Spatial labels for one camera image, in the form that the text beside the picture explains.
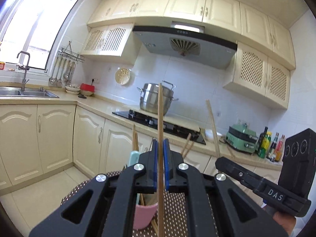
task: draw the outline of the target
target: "kitchen sink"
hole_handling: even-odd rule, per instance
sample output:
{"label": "kitchen sink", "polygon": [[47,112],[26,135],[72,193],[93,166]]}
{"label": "kitchen sink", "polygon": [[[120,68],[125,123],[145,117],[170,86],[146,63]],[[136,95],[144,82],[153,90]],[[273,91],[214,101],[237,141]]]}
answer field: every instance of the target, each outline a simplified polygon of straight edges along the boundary
{"label": "kitchen sink", "polygon": [[45,89],[25,88],[24,91],[21,91],[20,87],[0,87],[0,96],[59,98]]}

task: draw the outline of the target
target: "utensil rack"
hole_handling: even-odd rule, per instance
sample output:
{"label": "utensil rack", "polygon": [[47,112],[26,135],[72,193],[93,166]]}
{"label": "utensil rack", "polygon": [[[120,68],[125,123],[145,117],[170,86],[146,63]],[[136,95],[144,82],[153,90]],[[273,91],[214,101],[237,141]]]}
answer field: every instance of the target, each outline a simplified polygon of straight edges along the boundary
{"label": "utensil rack", "polygon": [[58,55],[61,55],[65,58],[69,58],[69,59],[74,60],[74,61],[84,62],[84,56],[72,51],[71,41],[69,41],[66,48],[60,47],[58,49]]}

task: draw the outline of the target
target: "stove burner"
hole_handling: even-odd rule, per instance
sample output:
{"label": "stove burner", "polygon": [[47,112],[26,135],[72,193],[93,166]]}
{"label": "stove burner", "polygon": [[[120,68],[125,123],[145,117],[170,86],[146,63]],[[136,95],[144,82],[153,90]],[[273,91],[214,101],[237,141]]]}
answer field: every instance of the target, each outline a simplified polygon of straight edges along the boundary
{"label": "stove burner", "polygon": [[[158,129],[158,119],[153,118],[151,116],[147,116],[144,115],[142,113],[139,113],[137,111],[133,111],[133,110],[129,110],[129,111],[116,111],[116,112],[112,112],[115,115],[118,115],[120,117],[129,119],[131,121],[140,123],[142,125],[154,128],[154,129]],[[195,141],[201,144],[206,145],[206,142],[204,141],[204,138],[202,136],[202,134],[200,132],[182,127],[182,126],[178,126],[175,124],[171,124],[168,122],[163,122],[163,131],[165,133],[169,133],[181,138],[186,139],[188,134],[191,133],[191,141]]]}

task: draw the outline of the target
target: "range hood vent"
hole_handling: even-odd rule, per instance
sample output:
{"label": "range hood vent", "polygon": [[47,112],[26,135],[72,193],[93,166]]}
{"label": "range hood vent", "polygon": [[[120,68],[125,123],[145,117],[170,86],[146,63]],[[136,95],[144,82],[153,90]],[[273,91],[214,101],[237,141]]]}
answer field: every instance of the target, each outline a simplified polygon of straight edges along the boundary
{"label": "range hood vent", "polygon": [[134,26],[133,32],[151,53],[184,58],[218,69],[227,68],[237,51],[236,43],[189,30]]}

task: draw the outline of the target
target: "window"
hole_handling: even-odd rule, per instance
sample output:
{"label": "window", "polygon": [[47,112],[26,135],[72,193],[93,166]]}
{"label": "window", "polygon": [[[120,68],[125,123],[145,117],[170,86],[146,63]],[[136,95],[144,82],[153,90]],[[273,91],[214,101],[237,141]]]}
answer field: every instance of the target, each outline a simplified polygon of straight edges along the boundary
{"label": "window", "polygon": [[30,53],[29,66],[46,70],[48,56],[64,20],[77,0],[18,0],[0,31],[0,61],[26,65],[27,56],[16,58],[20,50]]}

